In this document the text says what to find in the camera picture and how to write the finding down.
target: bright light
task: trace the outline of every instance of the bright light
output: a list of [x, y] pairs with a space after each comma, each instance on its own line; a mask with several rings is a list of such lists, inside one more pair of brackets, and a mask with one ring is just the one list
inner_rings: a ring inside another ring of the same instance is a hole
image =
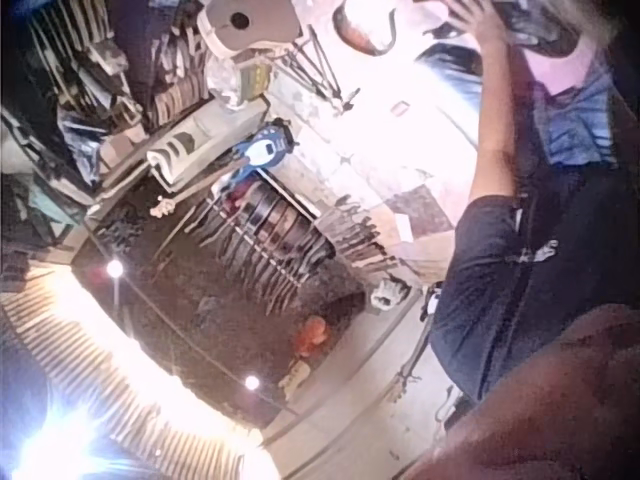
[[260, 380], [254, 375], [249, 375], [244, 380], [244, 386], [249, 390], [254, 391], [260, 386]]
[[111, 260], [107, 264], [107, 273], [112, 278], [119, 278], [124, 273], [124, 267], [122, 266], [122, 262], [120, 260]]
[[62, 418], [47, 418], [42, 430], [25, 442], [14, 480], [76, 480], [99, 472], [101, 462], [87, 455], [95, 434], [84, 409]]

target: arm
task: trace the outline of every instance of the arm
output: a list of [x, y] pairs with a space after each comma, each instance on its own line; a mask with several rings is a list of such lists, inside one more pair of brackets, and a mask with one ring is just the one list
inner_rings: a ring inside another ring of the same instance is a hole
[[469, 202], [513, 196], [514, 106], [506, 30], [490, 0], [446, 0], [449, 22], [475, 36], [483, 61], [478, 158]]

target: corrugated metal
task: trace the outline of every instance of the corrugated metal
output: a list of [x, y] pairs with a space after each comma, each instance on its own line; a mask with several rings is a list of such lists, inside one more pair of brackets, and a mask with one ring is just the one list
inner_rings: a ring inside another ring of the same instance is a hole
[[[24, 292], [0, 301], [51, 381], [86, 404], [122, 447], [172, 478], [240, 478], [243, 455], [259, 434], [204, 404], [133, 348], [69, 267], [33, 268]], [[160, 390], [153, 390], [156, 380]]]

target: workshop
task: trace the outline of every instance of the workshop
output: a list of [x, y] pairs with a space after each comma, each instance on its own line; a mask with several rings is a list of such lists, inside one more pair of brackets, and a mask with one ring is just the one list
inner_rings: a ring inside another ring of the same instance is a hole
[[624, 15], [3, 2], [0, 478], [638, 478]]

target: ceiling light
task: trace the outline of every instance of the ceiling light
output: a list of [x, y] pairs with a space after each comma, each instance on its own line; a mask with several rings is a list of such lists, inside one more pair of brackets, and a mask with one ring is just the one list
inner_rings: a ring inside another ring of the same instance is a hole
[[260, 386], [260, 380], [254, 375], [249, 375], [244, 380], [244, 386], [247, 387], [247, 389], [254, 391]]
[[107, 264], [107, 273], [112, 278], [120, 278], [124, 273], [122, 262], [120, 262], [120, 260], [111, 260]]

